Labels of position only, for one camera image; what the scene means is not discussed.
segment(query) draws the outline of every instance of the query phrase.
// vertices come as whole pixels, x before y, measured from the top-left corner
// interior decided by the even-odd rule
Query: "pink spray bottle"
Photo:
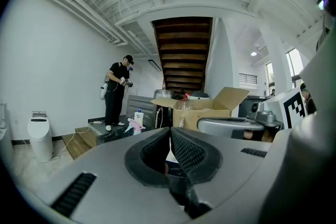
[[[129,131],[131,128],[134,128],[133,135],[141,134],[141,129],[146,129],[144,126],[140,125],[138,122],[136,122],[131,118],[128,118],[127,120],[130,122],[130,125],[128,125],[128,128],[126,129],[125,133]]]

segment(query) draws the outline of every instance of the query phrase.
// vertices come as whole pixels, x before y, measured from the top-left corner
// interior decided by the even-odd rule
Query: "cardboard box flap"
[[[244,89],[224,87],[215,97],[214,101],[232,111],[247,97],[249,92]]]
[[[167,97],[161,97],[161,98],[156,98],[151,101],[153,104],[163,106],[165,108],[174,108],[177,100],[167,98]]]

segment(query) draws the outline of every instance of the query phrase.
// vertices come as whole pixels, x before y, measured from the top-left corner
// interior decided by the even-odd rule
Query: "white bottle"
[[[140,125],[142,125],[143,113],[141,112],[141,108],[139,108],[138,112],[134,113],[134,120]]]

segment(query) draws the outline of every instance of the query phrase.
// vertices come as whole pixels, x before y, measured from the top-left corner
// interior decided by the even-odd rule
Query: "black pants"
[[[119,115],[122,107],[122,99],[124,98],[124,87],[119,85],[120,89],[116,89],[114,92],[107,92],[105,95],[105,124],[112,125],[113,123],[119,123]]]

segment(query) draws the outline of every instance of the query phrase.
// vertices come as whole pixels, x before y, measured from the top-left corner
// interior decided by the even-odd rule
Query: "person in background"
[[[126,55],[122,62],[114,63],[107,73],[109,78],[107,92],[105,95],[105,125],[106,131],[111,131],[111,125],[124,126],[125,124],[119,121],[119,115],[122,107],[122,99],[124,98],[124,90],[126,82],[121,80],[125,78],[127,81],[130,78],[127,66],[133,63],[133,57]]]
[[[300,86],[300,90],[302,92],[302,95],[304,97],[304,101],[306,103],[306,110],[307,114],[314,114],[316,112],[316,106],[314,104],[314,101],[309,93],[309,91],[306,88],[306,85],[303,83]]]

